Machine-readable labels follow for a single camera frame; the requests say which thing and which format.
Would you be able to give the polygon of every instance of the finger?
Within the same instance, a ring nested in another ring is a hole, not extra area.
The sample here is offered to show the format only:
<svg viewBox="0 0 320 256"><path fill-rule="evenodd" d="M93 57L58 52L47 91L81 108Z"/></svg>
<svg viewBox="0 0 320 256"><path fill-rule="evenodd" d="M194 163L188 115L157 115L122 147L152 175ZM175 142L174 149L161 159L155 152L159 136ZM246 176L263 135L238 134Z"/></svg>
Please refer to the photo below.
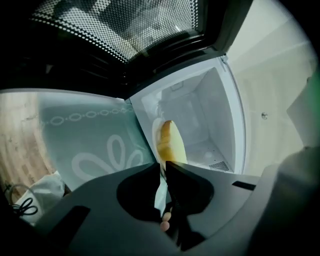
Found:
<svg viewBox="0 0 320 256"><path fill-rule="evenodd" d="M170 228L169 222L167 222L167 221L161 222L161 224L160 224L160 229L161 229L163 232L166 232L169 228Z"/></svg>
<svg viewBox="0 0 320 256"><path fill-rule="evenodd" d="M163 222L168 222L171 218L171 212L166 212L163 217L162 217L162 221Z"/></svg>

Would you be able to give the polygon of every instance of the screw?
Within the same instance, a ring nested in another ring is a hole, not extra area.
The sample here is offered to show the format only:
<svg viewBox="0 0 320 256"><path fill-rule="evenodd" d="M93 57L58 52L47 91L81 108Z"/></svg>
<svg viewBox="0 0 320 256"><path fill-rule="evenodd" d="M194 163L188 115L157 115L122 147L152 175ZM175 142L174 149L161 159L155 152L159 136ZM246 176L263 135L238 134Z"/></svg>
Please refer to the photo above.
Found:
<svg viewBox="0 0 320 256"><path fill-rule="evenodd" d="M267 120L268 119L268 114L266 112L262 112L261 113L261 117L263 120Z"/></svg>

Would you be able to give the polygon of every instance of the white wall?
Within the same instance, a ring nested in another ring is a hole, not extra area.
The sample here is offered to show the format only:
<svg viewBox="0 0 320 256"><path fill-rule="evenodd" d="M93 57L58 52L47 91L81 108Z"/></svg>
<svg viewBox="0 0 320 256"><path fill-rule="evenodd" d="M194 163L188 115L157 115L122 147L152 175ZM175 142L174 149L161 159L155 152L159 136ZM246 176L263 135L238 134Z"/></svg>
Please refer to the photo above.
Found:
<svg viewBox="0 0 320 256"><path fill-rule="evenodd" d="M228 57L244 108L245 174L260 176L303 148L287 110L318 60L292 16L269 0L253 2Z"/></svg>
<svg viewBox="0 0 320 256"><path fill-rule="evenodd" d="M291 14L275 0L254 0L242 27L228 51L232 64L258 42L283 25Z"/></svg>

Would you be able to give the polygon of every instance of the yellow food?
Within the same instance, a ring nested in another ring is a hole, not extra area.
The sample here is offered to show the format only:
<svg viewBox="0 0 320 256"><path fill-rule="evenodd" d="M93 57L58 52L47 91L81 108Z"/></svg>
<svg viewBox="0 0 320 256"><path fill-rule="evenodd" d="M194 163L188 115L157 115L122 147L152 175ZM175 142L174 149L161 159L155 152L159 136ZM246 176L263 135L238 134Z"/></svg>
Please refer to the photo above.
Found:
<svg viewBox="0 0 320 256"><path fill-rule="evenodd" d="M185 145L175 122L164 122L159 133L156 149L163 164L165 165L166 161L187 164Z"/></svg>

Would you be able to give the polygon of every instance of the wooden surface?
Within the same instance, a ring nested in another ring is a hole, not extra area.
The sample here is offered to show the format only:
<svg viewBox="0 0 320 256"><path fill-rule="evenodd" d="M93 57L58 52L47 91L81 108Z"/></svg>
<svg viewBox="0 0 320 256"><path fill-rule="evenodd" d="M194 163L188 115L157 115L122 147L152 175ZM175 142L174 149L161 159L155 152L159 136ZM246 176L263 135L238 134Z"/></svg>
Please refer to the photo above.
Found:
<svg viewBox="0 0 320 256"><path fill-rule="evenodd" d="M55 171L47 155L38 119L36 92L0 94L0 185L30 187ZM15 201L25 190L13 193Z"/></svg>

